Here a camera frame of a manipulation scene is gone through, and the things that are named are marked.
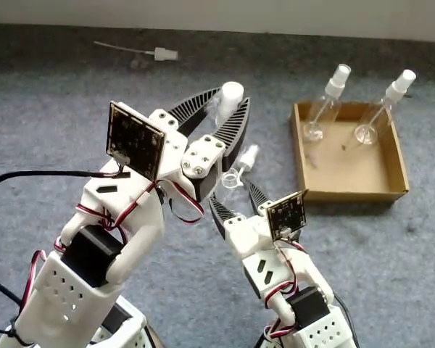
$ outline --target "ventilation hole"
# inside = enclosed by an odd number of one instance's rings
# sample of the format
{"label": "ventilation hole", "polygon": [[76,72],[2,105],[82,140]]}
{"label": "ventilation hole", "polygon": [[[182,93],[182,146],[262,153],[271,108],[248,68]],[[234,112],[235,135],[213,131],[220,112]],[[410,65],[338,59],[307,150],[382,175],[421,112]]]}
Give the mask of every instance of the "ventilation hole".
{"label": "ventilation hole", "polygon": [[265,260],[261,260],[259,265],[258,265],[258,273],[261,273],[262,270],[264,270],[264,266],[266,265],[266,261]]}
{"label": "ventilation hole", "polygon": [[117,192],[117,186],[100,186],[96,190],[99,194],[109,194],[111,192]]}
{"label": "ventilation hole", "polygon": [[271,272],[271,271],[267,272],[266,273],[266,278],[264,278],[264,283],[265,284],[269,284],[270,280],[272,279],[272,277],[273,277],[273,272]]}

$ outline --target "bottle cap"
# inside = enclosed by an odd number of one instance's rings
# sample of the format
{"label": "bottle cap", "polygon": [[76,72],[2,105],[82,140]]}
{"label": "bottle cap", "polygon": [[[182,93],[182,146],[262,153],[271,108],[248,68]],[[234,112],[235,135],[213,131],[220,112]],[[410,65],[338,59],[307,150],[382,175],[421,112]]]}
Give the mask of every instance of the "bottle cap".
{"label": "bottle cap", "polygon": [[406,94],[407,89],[414,82],[415,78],[416,75],[412,70],[403,71],[398,79],[386,89],[386,97],[395,103],[399,102]]}
{"label": "bottle cap", "polygon": [[332,78],[327,83],[326,94],[332,98],[338,99],[345,88],[345,83],[347,82],[350,73],[351,67],[346,64],[340,64],[336,68]]}

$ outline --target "white wall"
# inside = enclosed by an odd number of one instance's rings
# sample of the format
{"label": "white wall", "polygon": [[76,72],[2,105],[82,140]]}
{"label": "white wall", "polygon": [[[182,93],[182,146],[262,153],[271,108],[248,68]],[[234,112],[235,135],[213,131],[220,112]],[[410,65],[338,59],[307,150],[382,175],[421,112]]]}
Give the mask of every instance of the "white wall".
{"label": "white wall", "polygon": [[435,0],[0,0],[0,22],[435,41]]}

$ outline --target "gray carpet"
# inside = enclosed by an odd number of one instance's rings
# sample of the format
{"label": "gray carpet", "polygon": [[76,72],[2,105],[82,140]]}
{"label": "gray carpet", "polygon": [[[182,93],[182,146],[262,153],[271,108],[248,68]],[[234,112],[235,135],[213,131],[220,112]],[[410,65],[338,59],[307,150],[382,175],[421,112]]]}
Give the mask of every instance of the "gray carpet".
{"label": "gray carpet", "polygon": [[[132,54],[93,40],[164,46],[182,60],[132,70]],[[252,97],[246,143],[262,147],[251,179],[272,197],[284,196],[297,189],[291,104],[318,94],[340,62],[353,69],[345,100],[375,98],[402,69],[417,72],[397,117],[411,192],[388,210],[310,207],[302,243],[348,304],[361,347],[435,347],[435,44],[0,26],[0,173],[98,169],[107,161],[110,100],[148,115],[237,80]],[[51,249],[85,182],[20,178],[0,185],[0,280],[13,291],[22,293],[33,251]],[[193,228],[170,214],[166,223],[166,238],[135,271],[126,297],[168,347],[252,347],[273,315],[210,216]],[[0,327],[15,313],[0,296]]]}

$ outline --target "clear plastic bottle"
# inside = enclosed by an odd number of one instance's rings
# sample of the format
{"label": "clear plastic bottle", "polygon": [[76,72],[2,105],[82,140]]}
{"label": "clear plastic bottle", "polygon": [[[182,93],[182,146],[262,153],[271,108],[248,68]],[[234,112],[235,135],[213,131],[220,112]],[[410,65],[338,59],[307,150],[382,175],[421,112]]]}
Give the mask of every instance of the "clear plastic bottle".
{"label": "clear plastic bottle", "polygon": [[327,83],[324,95],[312,103],[303,127],[304,141],[317,142],[326,137],[328,128],[339,114],[341,106],[339,98],[350,73],[351,68],[348,65],[340,64]]}
{"label": "clear plastic bottle", "polygon": [[398,79],[386,89],[385,96],[370,103],[353,130],[353,139],[356,142],[364,145],[373,145],[377,142],[392,122],[390,117],[392,110],[406,94],[415,77],[413,71],[403,71]]}

